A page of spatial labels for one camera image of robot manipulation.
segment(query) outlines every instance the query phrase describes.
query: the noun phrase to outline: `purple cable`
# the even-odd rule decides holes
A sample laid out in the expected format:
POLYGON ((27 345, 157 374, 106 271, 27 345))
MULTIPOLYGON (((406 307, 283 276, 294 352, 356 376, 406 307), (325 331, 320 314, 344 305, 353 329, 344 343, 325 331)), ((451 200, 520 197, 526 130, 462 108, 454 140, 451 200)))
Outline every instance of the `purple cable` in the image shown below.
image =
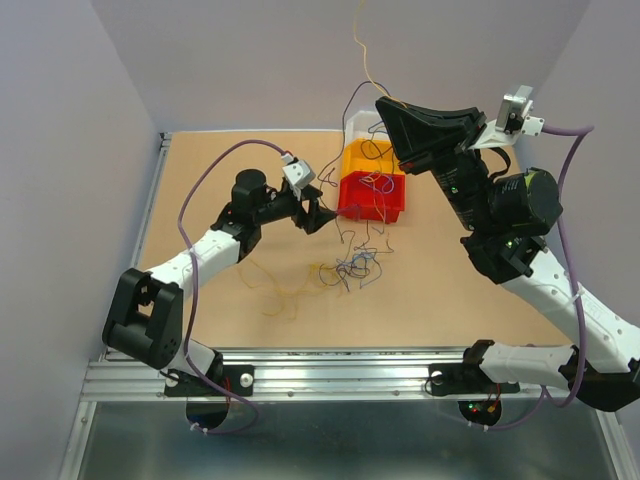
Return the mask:
POLYGON ((213 170, 214 167, 216 165, 218 165, 218 163, 220 163, 231 152, 233 152, 234 150, 237 150, 238 148, 242 147, 243 145, 249 145, 249 144, 265 145, 267 147, 273 148, 280 155, 284 155, 286 153, 283 149, 281 149, 277 145, 275 145, 275 144, 273 144, 271 142, 267 142, 265 140, 254 140, 254 139, 251 139, 251 140, 243 140, 241 142, 236 143, 235 145, 233 145, 232 147, 227 149, 224 153, 222 153, 218 158, 216 158, 213 161, 213 163, 211 163, 211 165, 209 165, 209 167, 204 171, 204 173, 200 176, 200 178, 198 178, 196 183, 193 185, 193 187, 191 188, 191 190, 187 194, 187 197, 184 199, 184 203, 182 204, 182 207, 180 208, 180 213, 178 214, 178 230, 180 231, 180 235, 182 236, 182 239, 184 240, 184 243, 187 246, 187 249, 189 251, 189 256, 191 257, 191 266, 193 268, 193 278, 192 278, 192 280, 193 280, 193 282, 192 282, 193 283, 193 295, 192 295, 192 301, 191 301, 191 313, 189 314, 189 323, 187 324, 187 333, 184 336, 184 347, 183 347, 185 359, 186 359, 187 363, 189 364, 189 366, 191 367, 191 369, 196 373, 196 375, 200 378, 200 380, 202 380, 205 384, 207 384, 209 387, 213 388, 214 390, 216 390, 220 394, 225 395, 226 397, 229 397, 229 398, 233 398, 234 400, 237 400, 238 402, 244 403, 245 405, 251 407, 251 409, 255 413, 253 419, 247 425, 244 425, 244 426, 241 426, 241 427, 238 427, 238 428, 234 428, 234 429, 231 429, 231 430, 226 430, 226 431, 223 431, 223 432, 218 432, 218 431, 215 431, 215 430, 207 430, 206 432, 204 432, 204 429, 202 429, 200 427, 197 427, 197 429, 202 431, 203 433, 212 434, 212 435, 221 435, 221 434, 227 434, 227 433, 238 433, 238 432, 241 432, 243 430, 246 430, 247 428, 252 427, 260 419, 260 410, 258 409, 257 405, 255 403, 253 403, 252 401, 247 400, 246 398, 241 397, 240 395, 236 395, 235 393, 230 392, 230 391, 222 388, 220 385, 217 385, 214 382, 212 382, 209 378, 207 378, 207 376, 204 373, 202 373, 196 367, 196 365, 193 363, 193 361, 189 357, 189 340, 191 339, 191 334, 193 333, 193 325, 195 324, 195 321, 196 321, 196 311, 198 309, 198 285, 200 283, 199 283, 199 278, 198 278, 198 259, 197 259, 196 255, 195 255, 195 253, 193 252, 193 243, 191 242, 191 239, 187 235, 187 232, 185 231, 184 227, 182 226, 182 219, 184 218, 184 213, 187 210, 187 206, 189 205, 189 202, 191 201, 191 198, 196 193, 196 191, 198 190, 198 188, 200 187, 200 185, 202 184, 204 179, 207 178, 209 173, 211 173, 211 170, 213 170))
MULTIPOLYGON (((587 127, 580 128, 577 130, 555 128, 555 127, 549 127, 547 125, 542 127, 542 133, 547 133, 549 135, 557 135, 561 137, 576 137, 575 141, 573 142, 573 145, 571 145, 571 148, 569 149, 567 158, 565 158, 564 163, 562 164, 560 175, 558 177, 558 191, 560 193, 560 199, 562 199, 562 189, 564 188, 564 181, 567 176, 567 172, 569 171, 569 166, 573 161, 573 157, 575 156, 576 151, 578 150, 578 147, 580 146, 584 138, 593 129, 594 127, 592 125, 589 125, 587 127)), ((573 257, 571 255, 571 248, 569 246, 569 241, 567 239, 567 234, 564 228, 564 221, 562 220, 562 215, 558 219, 558 232, 560 233, 560 243, 562 244, 562 251, 564 252, 564 257, 567 261, 567 272, 569 273, 569 283, 571 285, 571 294, 575 296, 580 290, 580 285, 578 284, 578 280, 576 278, 576 273, 573 266, 573 257)), ((500 431, 500 430, 510 430, 512 428, 519 427, 520 425, 525 423, 527 420, 529 420, 533 415, 536 414, 536 412, 540 409, 540 406, 542 405, 542 402, 545 399, 545 397, 548 398, 549 401, 551 401, 551 403, 553 403, 556 407, 559 407, 559 408, 564 408, 568 406, 576 398, 576 396, 578 395, 578 391, 580 391, 580 386, 582 385, 582 379, 584 378, 584 367, 587 361, 587 325, 586 325, 586 320, 584 318, 584 306, 582 305, 582 298, 580 298, 580 296, 576 297, 575 304, 576 304, 576 316, 578 317, 578 344, 579 344, 578 345, 578 366, 577 366, 576 378, 573 382, 573 386, 571 387, 571 391, 569 392, 569 395, 567 395, 567 397, 564 398, 562 401, 557 401, 551 396, 551 394, 549 393, 549 390, 547 390, 547 387, 544 385, 541 385, 542 392, 540 393, 540 397, 538 397, 538 401, 536 402, 533 409, 531 409, 529 413, 527 413, 521 419, 516 420, 515 422, 507 423, 505 425, 496 425, 494 427, 489 427, 489 430, 500 431)))

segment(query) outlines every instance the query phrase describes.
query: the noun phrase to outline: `purple wire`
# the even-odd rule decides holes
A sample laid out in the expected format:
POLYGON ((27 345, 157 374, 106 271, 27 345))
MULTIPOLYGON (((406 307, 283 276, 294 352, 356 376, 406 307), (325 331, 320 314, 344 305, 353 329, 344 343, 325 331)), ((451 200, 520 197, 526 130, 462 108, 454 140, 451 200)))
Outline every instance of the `purple wire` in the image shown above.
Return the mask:
MULTIPOLYGON (((233 152, 234 150, 237 150, 238 148, 240 148, 240 147, 242 147, 244 145, 249 145, 249 144, 265 145, 267 147, 273 148, 278 153, 280 153, 280 155, 284 155, 285 154, 285 151, 283 149, 281 149, 277 145, 275 145, 275 144, 273 144, 271 142, 267 142, 265 140, 250 139, 250 140, 243 140, 241 142, 236 143, 232 147, 228 148, 225 152, 223 152, 218 158, 216 158, 213 161, 213 163, 211 163, 211 165, 209 165, 209 167, 204 171, 204 173, 200 176, 200 178, 198 178, 196 183, 193 185, 193 187, 191 188, 191 190, 187 194, 187 197, 184 199, 184 203, 182 204, 182 207, 180 208, 180 213, 178 214, 178 230, 180 231, 180 235, 182 236, 182 239, 184 240, 184 243, 187 246, 187 249, 189 251, 189 256, 191 257, 191 266, 193 268, 193 277, 192 277, 192 280, 193 280, 193 282, 192 282, 193 283, 193 288, 192 288, 193 295, 192 295, 192 300, 191 300, 191 313, 189 314, 189 323, 187 324, 187 333, 184 336, 184 346, 183 346, 185 359, 186 359, 187 363, 189 364, 189 366, 191 367, 191 369, 200 378, 200 380, 202 380, 205 384, 207 384, 209 387, 213 388, 214 390, 216 390, 220 394, 225 395, 226 397, 229 397, 229 398, 233 398, 234 400, 237 400, 238 402, 244 403, 245 405, 251 407, 251 409, 255 413, 255 415, 253 416, 253 419, 247 425, 243 425, 241 427, 234 428, 234 429, 231 429, 231 430, 226 430, 226 431, 223 431, 223 432, 218 432, 218 431, 215 431, 215 430, 207 430, 206 433, 207 434, 212 434, 212 435, 221 435, 221 434, 227 434, 227 433, 238 433, 238 432, 241 432, 243 430, 246 430, 246 429, 252 427, 260 419, 260 410, 258 409, 258 406, 255 403, 253 403, 252 401, 250 401, 250 400, 248 400, 248 399, 246 399, 244 397, 241 397, 240 395, 237 395, 237 394, 235 394, 233 392, 230 392, 230 391, 222 388, 220 385, 217 385, 216 383, 212 382, 209 378, 207 378, 207 376, 204 373, 202 373, 196 367, 196 365, 193 363, 193 361, 189 357, 189 340, 191 339, 191 334, 193 333, 193 325, 195 324, 195 321, 196 321, 196 311, 198 309, 198 286, 199 286, 200 283, 199 283, 199 278, 198 278, 198 259, 197 259, 196 255, 195 255, 195 253, 193 252, 193 243, 191 242, 191 239, 187 235, 187 232, 185 231, 185 229, 184 229, 184 227, 182 225, 182 220, 184 218, 184 213, 187 210, 187 206, 189 205, 189 202, 191 201, 191 198, 196 193, 196 191, 198 190, 198 188, 200 187, 202 182, 205 180, 205 178, 207 178, 209 173, 211 173, 211 170, 213 170, 215 168, 215 166, 218 165, 218 163, 220 163, 231 152, 233 152)), ((204 432, 204 430, 202 428, 200 428, 200 427, 198 427, 197 429, 204 432)))
MULTIPOLYGON (((573 161, 573 157, 575 156, 576 151, 578 150, 578 147, 580 146, 584 138, 587 136, 587 134, 593 131, 593 129, 594 127, 592 125, 589 125, 584 128, 576 129, 576 130, 555 128, 547 125, 542 127, 542 133, 547 133, 549 135, 557 135, 561 137, 576 137, 576 139, 573 142, 573 145, 571 145, 571 148, 569 149, 569 153, 567 154, 567 157, 565 158, 564 163, 562 164, 560 175, 558 176, 558 191, 560 193, 560 200, 562 200, 562 189, 564 188, 564 181, 566 179, 567 172, 569 171, 569 166, 573 161)), ((578 280, 576 277, 576 272, 573 264, 573 256, 571 254, 571 247, 567 239, 567 234, 564 227, 564 221, 562 219, 562 215, 558 219, 558 232, 560 233, 560 243, 562 245, 562 251, 567 261, 567 272, 569 274, 569 284, 571 285, 571 294, 575 296, 580 290, 580 285, 578 284, 578 280)), ((578 345, 578 366, 576 371, 576 378, 573 382, 573 386, 571 387, 571 390, 569 391, 569 395, 567 395, 567 397, 564 398, 563 400, 558 401, 551 396, 546 386, 541 385, 542 391, 540 393, 540 397, 538 397, 538 401, 536 402, 536 404, 534 405, 534 407, 531 409, 529 413, 527 413, 525 416, 523 416, 519 420, 516 420, 515 422, 507 423, 505 425, 496 425, 494 427, 489 427, 489 430, 501 431, 501 430, 510 430, 512 428, 519 427, 520 425, 525 423, 527 420, 529 420, 531 417, 533 417, 533 415, 536 414, 536 412, 540 409, 540 406, 542 405, 545 397, 548 398, 551 403, 553 403, 556 407, 559 407, 559 408, 567 407, 568 405, 571 404, 571 402, 573 402, 573 400, 575 400, 576 396, 578 395, 578 392, 580 391, 580 386, 582 385, 582 380, 584 378, 584 368, 586 366, 586 361, 587 361, 587 325, 584 317, 584 306, 582 305, 582 298, 580 296, 576 297, 575 304, 576 304, 576 316, 578 318, 578 344, 579 344, 578 345)))

